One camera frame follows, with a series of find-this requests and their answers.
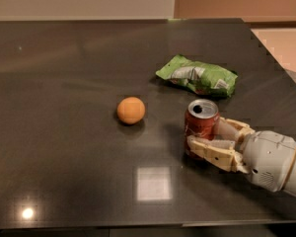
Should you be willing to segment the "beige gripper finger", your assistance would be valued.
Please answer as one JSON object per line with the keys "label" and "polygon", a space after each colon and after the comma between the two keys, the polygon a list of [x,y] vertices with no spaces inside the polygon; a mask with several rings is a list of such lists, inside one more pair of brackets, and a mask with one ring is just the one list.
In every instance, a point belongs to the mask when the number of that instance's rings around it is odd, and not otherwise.
{"label": "beige gripper finger", "polygon": [[227,172],[249,173],[243,155],[235,150],[231,140],[207,140],[190,135],[186,139],[190,152]]}
{"label": "beige gripper finger", "polygon": [[220,118],[215,124],[214,139],[233,146],[241,144],[244,139],[255,133],[247,124],[235,119]]}

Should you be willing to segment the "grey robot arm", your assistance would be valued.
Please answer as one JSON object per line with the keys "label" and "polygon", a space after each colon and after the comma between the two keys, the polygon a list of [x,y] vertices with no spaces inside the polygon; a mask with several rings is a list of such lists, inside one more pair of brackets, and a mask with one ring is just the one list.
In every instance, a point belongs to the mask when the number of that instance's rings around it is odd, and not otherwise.
{"label": "grey robot arm", "polygon": [[255,186],[296,197],[296,141],[270,130],[255,131],[246,123],[221,118],[216,138],[186,138],[190,152],[227,172],[241,172]]}

